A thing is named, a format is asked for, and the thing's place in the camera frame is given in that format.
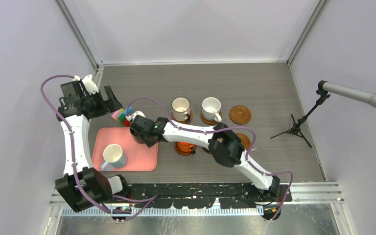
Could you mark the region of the pink plastic tray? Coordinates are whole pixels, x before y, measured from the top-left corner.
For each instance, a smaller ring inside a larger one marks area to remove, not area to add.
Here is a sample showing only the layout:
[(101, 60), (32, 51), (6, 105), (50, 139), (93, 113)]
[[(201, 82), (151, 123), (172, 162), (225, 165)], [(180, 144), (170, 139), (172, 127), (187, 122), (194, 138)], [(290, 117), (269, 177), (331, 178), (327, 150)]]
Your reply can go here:
[[(112, 167), (103, 158), (103, 151), (111, 144), (124, 150), (127, 163), (123, 167)], [(147, 147), (135, 141), (128, 127), (102, 128), (98, 131), (92, 162), (98, 171), (153, 171), (157, 166), (159, 144)]]

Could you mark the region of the grey cup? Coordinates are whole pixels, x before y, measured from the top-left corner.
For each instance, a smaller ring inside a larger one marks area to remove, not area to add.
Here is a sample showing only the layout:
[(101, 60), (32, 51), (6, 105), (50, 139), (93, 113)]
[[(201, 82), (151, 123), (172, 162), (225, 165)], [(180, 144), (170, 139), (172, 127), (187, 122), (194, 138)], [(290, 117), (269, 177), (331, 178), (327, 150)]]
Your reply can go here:
[(172, 107), (172, 112), (183, 113), (183, 112), (191, 111), (190, 101), (185, 97), (174, 98), (171, 103), (171, 107)]

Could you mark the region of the white mug blue handle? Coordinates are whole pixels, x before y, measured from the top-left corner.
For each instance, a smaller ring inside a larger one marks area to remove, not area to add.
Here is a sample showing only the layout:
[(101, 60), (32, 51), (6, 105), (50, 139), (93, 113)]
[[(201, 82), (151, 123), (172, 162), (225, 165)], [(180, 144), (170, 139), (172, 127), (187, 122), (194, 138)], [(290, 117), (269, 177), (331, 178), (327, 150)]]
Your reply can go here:
[(122, 168), (127, 162), (127, 155), (119, 144), (110, 144), (103, 151), (104, 163), (101, 165), (102, 171), (110, 171), (113, 168)]

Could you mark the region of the dark green mug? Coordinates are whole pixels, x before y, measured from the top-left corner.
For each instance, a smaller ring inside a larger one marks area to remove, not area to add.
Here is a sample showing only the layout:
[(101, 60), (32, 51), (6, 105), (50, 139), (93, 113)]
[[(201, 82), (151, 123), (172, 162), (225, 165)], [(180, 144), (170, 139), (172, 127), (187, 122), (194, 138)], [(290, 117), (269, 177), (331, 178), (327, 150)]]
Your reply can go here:
[(133, 136), (133, 139), (135, 140), (135, 142), (137, 142), (138, 144), (145, 144), (145, 141), (143, 140), (143, 138), (139, 137), (139, 136)]

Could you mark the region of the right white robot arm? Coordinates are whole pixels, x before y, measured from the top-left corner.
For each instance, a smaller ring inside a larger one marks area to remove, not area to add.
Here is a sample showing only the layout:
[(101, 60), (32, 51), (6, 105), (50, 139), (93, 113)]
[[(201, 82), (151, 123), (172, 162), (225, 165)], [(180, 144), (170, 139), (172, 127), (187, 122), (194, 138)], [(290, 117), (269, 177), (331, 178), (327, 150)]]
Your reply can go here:
[(280, 193), (280, 180), (260, 166), (244, 147), (233, 127), (224, 123), (216, 126), (194, 126), (159, 117), (155, 121), (135, 114), (130, 118), (130, 132), (148, 147), (159, 142), (186, 142), (209, 150), (221, 166), (235, 168), (260, 190), (266, 201)]

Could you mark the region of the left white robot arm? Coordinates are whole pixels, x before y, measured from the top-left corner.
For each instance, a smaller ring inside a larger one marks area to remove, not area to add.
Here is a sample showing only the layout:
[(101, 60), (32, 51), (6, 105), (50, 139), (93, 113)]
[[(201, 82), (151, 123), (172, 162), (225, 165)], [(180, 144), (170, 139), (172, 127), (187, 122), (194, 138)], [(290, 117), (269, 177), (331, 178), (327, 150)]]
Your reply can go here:
[(110, 86), (101, 93), (82, 81), (61, 85), (57, 119), (63, 129), (66, 161), (63, 177), (55, 181), (55, 188), (74, 212), (81, 212), (113, 198), (126, 202), (130, 188), (121, 174), (110, 178), (95, 169), (89, 147), (89, 127), (92, 118), (98, 118), (121, 109)]

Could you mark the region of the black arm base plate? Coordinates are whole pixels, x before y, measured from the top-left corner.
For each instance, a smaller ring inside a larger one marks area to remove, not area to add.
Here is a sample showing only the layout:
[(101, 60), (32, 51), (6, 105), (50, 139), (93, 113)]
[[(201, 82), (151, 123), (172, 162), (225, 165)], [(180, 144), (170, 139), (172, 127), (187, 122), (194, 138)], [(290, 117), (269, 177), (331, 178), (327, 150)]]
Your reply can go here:
[(147, 206), (155, 209), (209, 209), (216, 203), (222, 209), (246, 209), (257, 205), (277, 205), (286, 188), (286, 184), (281, 184), (272, 194), (257, 189), (252, 183), (139, 183), (129, 184), (116, 195), (133, 200), (157, 196)]

